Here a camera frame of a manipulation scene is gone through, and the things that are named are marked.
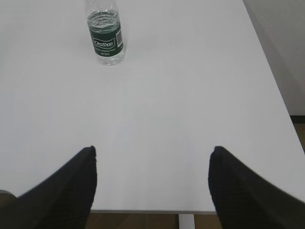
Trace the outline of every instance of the floor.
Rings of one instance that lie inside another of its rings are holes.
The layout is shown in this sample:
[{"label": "floor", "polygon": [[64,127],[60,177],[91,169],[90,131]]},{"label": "floor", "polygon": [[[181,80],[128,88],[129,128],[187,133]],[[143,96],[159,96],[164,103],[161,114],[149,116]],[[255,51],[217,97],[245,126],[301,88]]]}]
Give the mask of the floor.
[{"label": "floor", "polygon": [[[305,149],[305,124],[295,125]],[[221,229],[217,215],[195,215],[196,229]],[[91,213],[87,229],[178,229],[175,214],[102,214]]]}]

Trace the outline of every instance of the water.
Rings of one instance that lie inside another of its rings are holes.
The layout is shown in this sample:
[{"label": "water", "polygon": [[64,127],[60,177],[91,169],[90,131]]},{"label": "water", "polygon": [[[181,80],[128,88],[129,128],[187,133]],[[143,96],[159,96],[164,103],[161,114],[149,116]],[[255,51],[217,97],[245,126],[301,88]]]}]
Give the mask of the water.
[{"label": "water", "polygon": [[[120,25],[120,18],[117,11],[108,10],[104,12],[93,12],[88,17],[88,26],[89,29],[96,33],[110,33],[115,31]],[[125,49],[111,57],[103,57],[97,55],[98,61],[105,65],[114,65],[123,60],[125,56]]]}]

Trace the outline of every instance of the water bottle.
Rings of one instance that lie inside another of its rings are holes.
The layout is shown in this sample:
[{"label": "water bottle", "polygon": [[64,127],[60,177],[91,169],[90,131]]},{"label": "water bottle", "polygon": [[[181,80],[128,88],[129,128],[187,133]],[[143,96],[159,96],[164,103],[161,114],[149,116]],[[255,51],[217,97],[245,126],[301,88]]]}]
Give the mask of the water bottle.
[{"label": "water bottle", "polygon": [[119,63],[125,50],[115,0],[85,0],[85,14],[98,61],[105,65]]}]

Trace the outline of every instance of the white wall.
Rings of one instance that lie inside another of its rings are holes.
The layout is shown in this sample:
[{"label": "white wall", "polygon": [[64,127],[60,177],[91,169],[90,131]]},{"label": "white wall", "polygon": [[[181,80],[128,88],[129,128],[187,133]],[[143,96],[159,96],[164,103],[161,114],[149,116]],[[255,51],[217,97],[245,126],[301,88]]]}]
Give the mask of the white wall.
[{"label": "white wall", "polygon": [[289,114],[305,115],[305,0],[244,1]]}]

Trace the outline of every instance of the white table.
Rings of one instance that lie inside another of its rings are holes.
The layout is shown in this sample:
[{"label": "white table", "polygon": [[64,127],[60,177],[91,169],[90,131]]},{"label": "white table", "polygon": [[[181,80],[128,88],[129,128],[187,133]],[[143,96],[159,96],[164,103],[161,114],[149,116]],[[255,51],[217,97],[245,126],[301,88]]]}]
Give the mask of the white table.
[{"label": "white table", "polygon": [[97,63],[82,0],[0,2],[0,189],[21,195],[85,146],[96,210],[211,212],[222,145],[305,200],[305,158],[241,0],[119,0],[127,45]]}]

